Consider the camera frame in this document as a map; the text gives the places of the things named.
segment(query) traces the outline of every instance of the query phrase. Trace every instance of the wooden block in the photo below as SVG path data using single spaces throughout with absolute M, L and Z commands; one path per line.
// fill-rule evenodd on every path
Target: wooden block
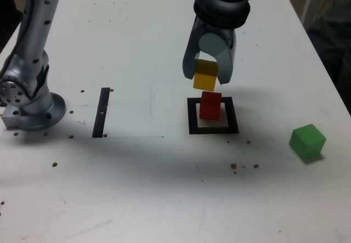
M 217 77 L 214 76 L 195 73 L 193 87 L 201 89 L 203 91 L 214 91 L 214 85 L 216 85 L 216 78 Z
M 199 118 L 203 120 L 219 120 L 221 93 L 202 92 Z
M 216 62 L 196 59 L 195 60 L 194 88 L 203 91 L 214 91 L 218 73 Z

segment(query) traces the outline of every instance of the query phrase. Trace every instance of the white tabletop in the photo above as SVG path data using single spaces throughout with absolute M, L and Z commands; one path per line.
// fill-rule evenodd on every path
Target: white tabletop
M 237 135 L 189 135 L 193 4 L 60 0 L 48 84 L 67 114 L 17 137 L 0 123 L 1 243 L 351 241 L 351 119 L 289 0 L 251 0 L 236 30 L 215 91 L 233 98 Z M 101 87 L 108 137 L 92 139 Z M 306 165 L 288 143 L 310 123 L 327 141 Z

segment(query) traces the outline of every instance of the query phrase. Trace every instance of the metal arm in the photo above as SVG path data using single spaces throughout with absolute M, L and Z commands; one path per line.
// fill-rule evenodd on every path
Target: metal arm
M 0 95 L 7 103 L 8 129 L 48 128 L 65 115 L 62 97 L 49 91 L 49 58 L 44 46 L 59 0 L 26 0 L 16 46 L 0 72 Z
M 218 81 L 230 82 L 235 54 L 235 29 L 250 12 L 248 0 L 195 0 L 196 18 L 183 59 L 183 72 L 192 79 L 200 51 L 213 56 L 218 65 Z

